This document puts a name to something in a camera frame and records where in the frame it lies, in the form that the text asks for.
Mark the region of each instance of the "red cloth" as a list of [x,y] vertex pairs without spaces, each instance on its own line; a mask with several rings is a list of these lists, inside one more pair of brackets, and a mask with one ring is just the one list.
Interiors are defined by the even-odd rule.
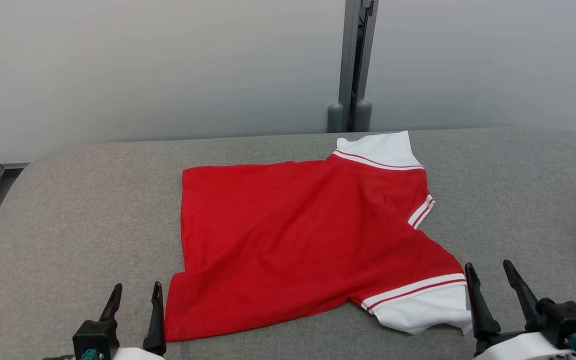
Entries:
[[[167,341],[268,326],[348,300],[373,314],[466,284],[455,257],[416,229],[434,203],[425,169],[412,153],[392,162],[402,165],[335,151],[322,161],[183,171],[185,272],[170,282]],[[385,319],[384,311],[375,315]],[[428,326],[412,322],[413,331]]]

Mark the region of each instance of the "white wall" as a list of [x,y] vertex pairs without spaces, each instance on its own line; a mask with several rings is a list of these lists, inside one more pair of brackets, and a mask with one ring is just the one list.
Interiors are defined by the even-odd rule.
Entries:
[[379,0],[373,131],[576,131],[576,0]]
[[101,142],[318,133],[338,0],[0,0],[0,162]]

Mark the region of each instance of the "gray table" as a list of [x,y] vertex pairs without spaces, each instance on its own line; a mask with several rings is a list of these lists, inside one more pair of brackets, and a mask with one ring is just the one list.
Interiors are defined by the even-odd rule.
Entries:
[[[153,282],[184,269],[180,175],[204,165],[326,158],[337,134],[112,143],[28,166],[0,208],[0,359],[71,353],[115,283],[122,346],[141,345]],[[344,134],[359,139],[362,134]],[[436,205],[421,229],[465,264],[506,331],[523,326],[502,260],[537,297],[576,301],[576,134],[537,129],[411,132]],[[352,303],[316,316],[168,344],[169,360],[469,359],[474,338],[406,335]]]

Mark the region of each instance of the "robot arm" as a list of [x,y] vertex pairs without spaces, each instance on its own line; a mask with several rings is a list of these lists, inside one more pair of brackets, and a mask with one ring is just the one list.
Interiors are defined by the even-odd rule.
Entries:
[[162,283],[155,282],[152,290],[152,315],[143,349],[119,347],[115,313],[119,310],[122,289],[121,284],[115,285],[99,320],[86,320],[75,332],[72,337],[74,355],[46,357],[44,360],[163,360],[166,338]]
[[473,264],[466,264],[473,335],[477,339],[474,359],[576,359],[576,303],[555,303],[550,298],[537,300],[510,260],[503,261],[503,269],[510,287],[517,293],[526,324],[522,331],[501,332],[484,300]]

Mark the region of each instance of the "gray cushion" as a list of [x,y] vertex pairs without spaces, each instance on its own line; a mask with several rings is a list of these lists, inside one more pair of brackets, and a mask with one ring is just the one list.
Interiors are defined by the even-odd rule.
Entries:
[[[362,134],[344,134],[359,139]],[[73,352],[82,321],[123,283],[116,318],[140,347],[154,281],[184,268],[180,175],[204,165],[326,158],[338,134],[94,145],[28,166],[0,208],[0,359]],[[537,129],[411,132],[436,206],[421,225],[465,264],[506,331],[523,327],[510,259],[537,297],[576,301],[576,134]],[[311,317],[168,344],[178,359],[469,359],[472,333],[406,335],[352,303]]]

